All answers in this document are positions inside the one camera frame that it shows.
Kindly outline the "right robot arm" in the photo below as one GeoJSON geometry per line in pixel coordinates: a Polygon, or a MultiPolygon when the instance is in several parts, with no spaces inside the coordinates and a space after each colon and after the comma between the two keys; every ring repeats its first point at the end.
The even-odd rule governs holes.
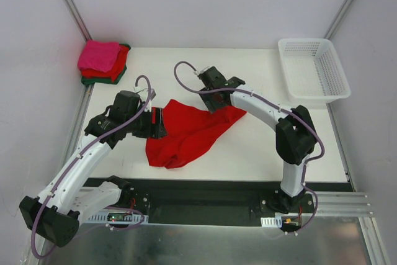
{"type": "Polygon", "coordinates": [[[267,206],[284,214],[299,208],[305,194],[305,164],[317,143],[308,109],[300,105],[283,110],[242,79],[235,76],[226,79],[214,66],[197,76],[204,85],[200,97],[210,112],[232,106],[255,116],[274,130],[275,149],[283,160],[283,174],[280,190],[267,201],[267,206]]]}

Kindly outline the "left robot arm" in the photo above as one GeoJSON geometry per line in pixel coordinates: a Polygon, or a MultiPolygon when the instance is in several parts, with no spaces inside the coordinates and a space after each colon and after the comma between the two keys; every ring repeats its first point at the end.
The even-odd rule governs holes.
{"type": "Polygon", "coordinates": [[[61,171],[36,197],[25,196],[19,210],[32,237],[40,235],[57,247],[66,246],[80,225],[106,207],[131,210],[132,186],[111,176],[86,195],[78,193],[97,165],[128,134],[145,139],[166,136],[161,108],[152,107],[154,90],[145,101],[140,91],[120,91],[105,112],[92,118],[61,171]]]}

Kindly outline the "folded red t shirt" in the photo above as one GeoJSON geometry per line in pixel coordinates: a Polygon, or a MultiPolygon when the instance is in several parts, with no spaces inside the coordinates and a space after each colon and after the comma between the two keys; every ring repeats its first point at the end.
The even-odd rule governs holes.
{"type": "Polygon", "coordinates": [[[110,79],[110,81],[114,83],[126,68],[127,56],[130,49],[131,47],[128,44],[120,44],[120,51],[118,52],[116,61],[113,67],[109,71],[101,72],[91,69],[82,70],[81,71],[82,77],[85,77],[87,79],[92,79],[92,78],[110,79]]]}

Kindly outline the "red t shirt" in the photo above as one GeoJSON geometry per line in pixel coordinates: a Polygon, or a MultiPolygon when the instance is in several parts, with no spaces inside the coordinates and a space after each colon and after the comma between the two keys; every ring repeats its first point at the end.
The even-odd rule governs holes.
{"type": "Polygon", "coordinates": [[[246,112],[224,107],[215,113],[171,99],[163,109],[167,136],[148,139],[145,152],[152,167],[176,169],[198,159],[246,112]]]}
{"type": "Polygon", "coordinates": [[[113,67],[109,71],[101,72],[91,69],[82,70],[81,71],[82,77],[85,77],[87,79],[92,79],[92,78],[110,79],[110,81],[114,83],[126,68],[127,56],[130,49],[131,47],[128,44],[120,44],[120,51],[118,52],[116,61],[113,67]]]}

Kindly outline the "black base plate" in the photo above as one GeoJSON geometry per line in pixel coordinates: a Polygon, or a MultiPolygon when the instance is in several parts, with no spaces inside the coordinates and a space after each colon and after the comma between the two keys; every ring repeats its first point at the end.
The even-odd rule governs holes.
{"type": "Polygon", "coordinates": [[[258,227],[277,214],[311,215],[314,200],[305,193],[288,199],[277,182],[127,179],[117,207],[133,207],[150,223],[258,227]]]}

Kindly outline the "white plastic basket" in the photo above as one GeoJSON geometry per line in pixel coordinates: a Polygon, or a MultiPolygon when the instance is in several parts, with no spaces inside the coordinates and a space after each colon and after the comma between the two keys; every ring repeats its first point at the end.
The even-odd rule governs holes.
{"type": "Polygon", "coordinates": [[[344,69],[332,42],[325,38],[283,38],[280,63],[291,102],[329,104],[351,95],[344,69]]]}

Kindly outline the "folded green t shirt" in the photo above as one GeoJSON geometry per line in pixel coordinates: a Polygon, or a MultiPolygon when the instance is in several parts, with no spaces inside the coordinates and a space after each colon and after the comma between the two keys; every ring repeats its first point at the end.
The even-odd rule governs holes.
{"type": "Polygon", "coordinates": [[[92,78],[92,79],[87,79],[85,77],[82,77],[81,75],[81,82],[83,83],[83,85],[91,85],[94,83],[102,83],[102,84],[118,84],[120,82],[120,80],[123,78],[124,74],[127,71],[127,67],[125,68],[125,70],[120,74],[120,76],[116,79],[116,81],[114,83],[112,83],[110,81],[110,79],[104,79],[104,78],[92,78]]]}

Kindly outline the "folded pink t shirt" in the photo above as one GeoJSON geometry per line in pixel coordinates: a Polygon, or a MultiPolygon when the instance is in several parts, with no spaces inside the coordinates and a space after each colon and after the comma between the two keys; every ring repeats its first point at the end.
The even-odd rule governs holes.
{"type": "Polygon", "coordinates": [[[117,42],[88,40],[79,56],[78,69],[108,72],[112,69],[119,51],[120,45],[117,42]]]}

